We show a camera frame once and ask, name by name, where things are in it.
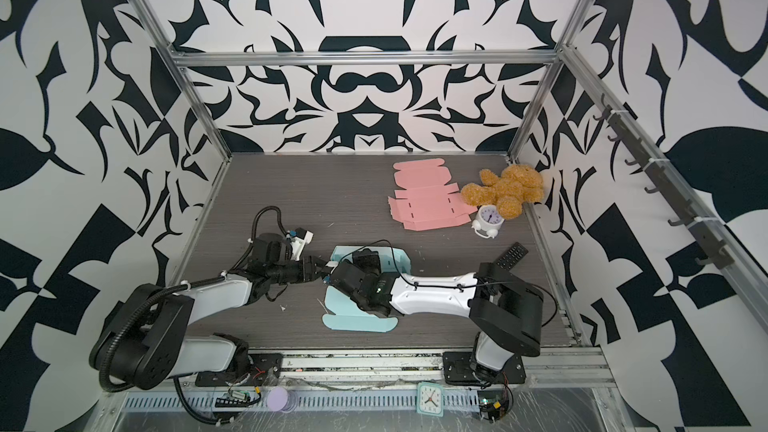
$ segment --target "black remote control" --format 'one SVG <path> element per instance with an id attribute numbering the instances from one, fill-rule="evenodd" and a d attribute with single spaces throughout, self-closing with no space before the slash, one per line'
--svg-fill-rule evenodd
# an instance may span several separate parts
<path id="1" fill-rule="evenodd" d="M 494 264 L 504 270 L 512 270 L 512 268 L 525 257 L 525 254 L 528 254 L 528 250 L 523 247 L 520 242 L 515 242 L 506 252 L 496 259 Z"/>

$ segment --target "vented metal panel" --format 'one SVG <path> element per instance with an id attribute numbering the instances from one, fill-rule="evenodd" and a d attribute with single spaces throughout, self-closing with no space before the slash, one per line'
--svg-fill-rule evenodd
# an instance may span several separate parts
<path id="1" fill-rule="evenodd" d="M 362 391 L 315 391 L 293 390 L 298 399 L 295 411 L 340 411 L 340 410 L 415 410 L 416 390 L 362 390 Z M 216 398 L 225 392 L 187 391 L 185 397 L 197 410 L 236 410 L 233 408 L 212 408 Z M 476 390 L 444 390 L 443 407 L 446 410 L 477 412 Z M 175 392 L 132 392 L 125 403 L 125 412 L 180 412 L 181 407 Z M 252 406 L 254 412 L 267 411 L 266 400 Z"/>

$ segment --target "square clock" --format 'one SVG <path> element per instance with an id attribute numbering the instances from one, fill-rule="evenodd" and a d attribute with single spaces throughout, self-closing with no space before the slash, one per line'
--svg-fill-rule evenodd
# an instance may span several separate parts
<path id="1" fill-rule="evenodd" d="M 442 387 L 431 382 L 419 382 L 416 392 L 416 412 L 442 417 Z"/>

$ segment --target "white alarm clock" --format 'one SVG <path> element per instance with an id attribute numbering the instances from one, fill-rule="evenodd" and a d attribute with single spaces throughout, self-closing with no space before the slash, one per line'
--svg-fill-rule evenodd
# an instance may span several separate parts
<path id="1" fill-rule="evenodd" d="M 504 218 L 498 214 L 496 206 L 483 206 L 472 221 L 472 228 L 480 237 L 495 238 L 503 223 Z"/>
<path id="2" fill-rule="evenodd" d="M 442 387 L 432 382 L 419 382 L 416 393 L 416 412 L 442 417 Z"/>

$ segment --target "clock hands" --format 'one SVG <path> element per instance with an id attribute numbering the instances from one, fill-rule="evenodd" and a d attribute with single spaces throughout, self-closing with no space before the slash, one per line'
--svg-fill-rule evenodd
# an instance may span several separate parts
<path id="1" fill-rule="evenodd" d="M 435 401 L 432 399 L 432 397 L 433 397 L 434 395 L 435 395 L 435 391 L 433 390 L 433 391 L 432 391 L 432 395 L 430 395 L 430 396 L 429 396 L 429 399 L 427 399 L 427 400 L 424 400 L 424 403 L 426 404 L 427 402 L 432 402 L 432 405 L 434 405 L 435 407 L 437 407 L 437 404 L 436 404 L 436 403 L 435 403 Z"/>

